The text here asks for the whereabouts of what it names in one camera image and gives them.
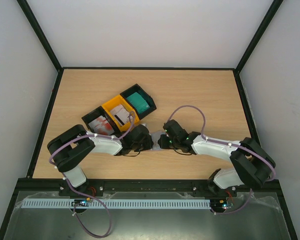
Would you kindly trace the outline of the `white pink card stack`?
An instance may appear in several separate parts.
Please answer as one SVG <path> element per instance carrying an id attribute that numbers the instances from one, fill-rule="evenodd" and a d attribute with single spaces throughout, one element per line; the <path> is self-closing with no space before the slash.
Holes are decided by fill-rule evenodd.
<path id="1" fill-rule="evenodd" d="M 127 123 L 132 123 L 135 117 L 135 113 L 133 112 L 133 110 L 128 110 L 122 104 L 117 105 L 109 112 L 118 122 L 120 127 L 124 126 Z"/>

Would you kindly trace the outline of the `black enclosure frame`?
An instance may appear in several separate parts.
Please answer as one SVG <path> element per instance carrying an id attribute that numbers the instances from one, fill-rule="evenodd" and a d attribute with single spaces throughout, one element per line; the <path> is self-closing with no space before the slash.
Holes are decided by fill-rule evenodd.
<path id="1" fill-rule="evenodd" d="M 44 135 L 46 133 L 47 127 L 48 127 L 48 122 L 51 117 L 51 113 L 53 110 L 53 106 L 55 104 L 55 100 L 57 97 L 58 89 L 61 83 L 61 78 L 64 73 L 64 70 L 189 70 L 189 71 L 232 71 L 234 75 L 234 79 L 236 82 L 237 90 L 240 96 L 241 104 L 243 107 L 243 111 L 245 114 L 245 118 L 247 121 L 248 129 L 251 134 L 251 137 L 255 139 L 258 143 L 260 143 L 259 136 L 257 134 L 257 129 L 255 126 L 255 122 L 252 117 L 252 112 L 250 107 L 248 106 L 248 98 L 246 96 L 243 83 L 240 77 L 240 72 L 243 70 L 245 64 L 247 63 L 249 57 L 253 53 L 254 49 L 256 48 L 257 44 L 259 43 L 262 35 L 266 31 L 267 27 L 271 23 L 272 19 L 274 18 L 275 14 L 279 10 L 281 4 L 283 3 L 283 0 L 273 0 L 269 9 L 267 10 L 264 18 L 262 19 L 258 29 L 256 30 L 252 40 L 250 41 L 247 49 L 245 50 L 243 56 L 241 57 L 238 65 L 236 68 L 220 68 L 220 67 L 108 67 L 108 66 L 96 66 L 96 67 L 62 67 L 61 64 L 59 63 L 48 39 L 46 38 L 38 20 L 36 19 L 30 5 L 28 4 L 27 0 L 17 0 L 21 10 L 23 11 L 23 14 L 27 18 L 29 24 L 31 25 L 32 29 L 34 30 L 36 36 L 38 37 L 41 45 L 43 46 L 44 50 L 46 51 L 47 55 L 49 56 L 52 64 L 54 65 L 55 69 L 57 70 L 57 77 L 52 89 L 52 94 L 49 99 L 48 107 L 44 115 L 43 123 L 40 128 L 39 136 L 36 141 L 36 145 L 34 148 L 34 152 L 30 161 L 30 165 L 28 167 L 27 175 L 24 178 L 19 178 L 16 184 L 16 187 L 13 191 L 11 200 L 9 202 L 7 211 L 5 213 L 1 228 L 0 228 L 0 240 L 3 240 L 4 237 L 7 235 L 7 229 L 8 229 L 8 224 L 11 220 L 12 213 L 13 213 L 13 207 L 15 206 L 15 203 L 17 201 L 17 194 L 21 190 L 25 189 L 30 189 L 31 187 L 34 187 L 33 190 L 39 190 L 40 187 L 43 187 L 43 189 L 56 189 L 57 183 L 61 183 L 61 180 L 57 179 L 44 179 L 44 180 L 39 180 L 39 179 L 33 179 L 33 173 L 35 170 L 35 166 L 38 161 L 39 157 L 39 150 L 43 144 L 43 139 Z M 289 237 L 291 240 L 297 240 L 297 234 L 295 231 L 295 228 L 293 226 L 292 219 L 290 217 L 290 213 L 284 198 L 284 195 L 282 193 L 282 189 L 279 183 L 279 180 L 273 180 L 270 183 L 266 183 L 266 190 L 279 190 L 281 191 L 281 195 L 278 195 L 278 200 L 279 200 L 279 206 L 283 210 L 283 216 L 285 223 L 287 225 L 287 230 L 289 233 Z"/>

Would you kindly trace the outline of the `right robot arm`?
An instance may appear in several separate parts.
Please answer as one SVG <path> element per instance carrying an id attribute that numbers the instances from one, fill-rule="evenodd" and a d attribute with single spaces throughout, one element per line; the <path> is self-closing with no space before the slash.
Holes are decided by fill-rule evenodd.
<path id="1" fill-rule="evenodd" d="M 163 125 L 157 143 L 162 149 L 180 150 L 185 155 L 204 155 L 228 161 L 231 168 L 215 170 L 207 180 L 208 191 L 219 196 L 230 187 L 245 185 L 259 190 L 275 178 L 276 163 L 252 138 L 226 141 L 200 132 L 188 133 L 174 119 Z"/>

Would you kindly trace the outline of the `teal card stack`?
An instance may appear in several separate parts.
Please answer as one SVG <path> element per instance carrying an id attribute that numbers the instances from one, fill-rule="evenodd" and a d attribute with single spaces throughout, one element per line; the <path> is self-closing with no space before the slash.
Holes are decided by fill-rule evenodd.
<path id="1" fill-rule="evenodd" d="M 150 105 L 147 103 L 147 101 L 137 92 L 134 92 L 126 99 L 131 103 L 138 114 L 142 114 L 150 108 Z"/>

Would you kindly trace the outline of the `yellow bin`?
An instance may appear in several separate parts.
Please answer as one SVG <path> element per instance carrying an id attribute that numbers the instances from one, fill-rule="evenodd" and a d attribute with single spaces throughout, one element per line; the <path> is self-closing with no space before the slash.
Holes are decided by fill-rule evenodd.
<path id="1" fill-rule="evenodd" d="M 115 96 L 101 106 L 121 132 L 128 130 L 133 117 L 135 117 L 134 124 L 140 121 L 137 112 L 121 95 Z"/>

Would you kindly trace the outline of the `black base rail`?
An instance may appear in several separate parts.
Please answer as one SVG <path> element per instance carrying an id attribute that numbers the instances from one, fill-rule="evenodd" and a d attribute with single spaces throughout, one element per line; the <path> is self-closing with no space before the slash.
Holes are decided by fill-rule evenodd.
<path id="1" fill-rule="evenodd" d="M 101 197 L 103 194 L 113 193 L 186 193 L 193 197 L 233 197 L 239 192 L 249 192 L 245 185 L 230 186 L 217 190 L 209 180 L 123 180 L 123 179 L 89 179 L 75 190 L 85 194 Z M 30 192 L 58 192 L 61 196 L 75 197 L 63 179 L 53 178 L 20 178 L 17 180 L 14 194 L 20 191 Z"/>

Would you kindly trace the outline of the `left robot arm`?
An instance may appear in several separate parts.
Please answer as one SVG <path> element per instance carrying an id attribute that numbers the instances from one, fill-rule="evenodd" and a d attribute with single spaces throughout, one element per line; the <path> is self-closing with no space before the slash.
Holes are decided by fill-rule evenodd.
<path id="1" fill-rule="evenodd" d="M 128 131 L 103 135 L 86 131 L 77 124 L 47 144 L 49 163 L 62 173 L 73 188 L 85 184 L 87 177 L 80 162 L 90 153 L 126 156 L 131 151 L 140 153 L 151 150 L 154 143 L 144 125 L 129 127 Z"/>

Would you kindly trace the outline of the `black bin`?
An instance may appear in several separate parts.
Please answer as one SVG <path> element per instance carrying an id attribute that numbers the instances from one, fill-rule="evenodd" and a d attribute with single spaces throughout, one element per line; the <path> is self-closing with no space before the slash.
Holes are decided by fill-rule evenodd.
<path id="1" fill-rule="evenodd" d="M 138 84 L 134 84 L 120 93 L 128 104 L 136 111 L 139 120 L 144 119 L 157 107 L 153 98 L 145 92 Z"/>
<path id="2" fill-rule="evenodd" d="M 84 115 L 82 118 L 87 128 L 96 134 L 105 136 L 119 134 L 120 130 L 115 124 L 114 120 L 103 109 L 102 106 L 97 107 L 90 113 Z"/>

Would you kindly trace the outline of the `red white card stack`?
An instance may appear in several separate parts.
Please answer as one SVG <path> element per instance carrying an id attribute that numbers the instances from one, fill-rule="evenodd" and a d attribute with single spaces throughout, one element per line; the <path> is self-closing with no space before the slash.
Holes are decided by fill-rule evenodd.
<path id="1" fill-rule="evenodd" d="M 102 115 L 89 122 L 88 126 L 94 133 L 100 135 L 110 136 L 115 132 L 108 120 Z"/>

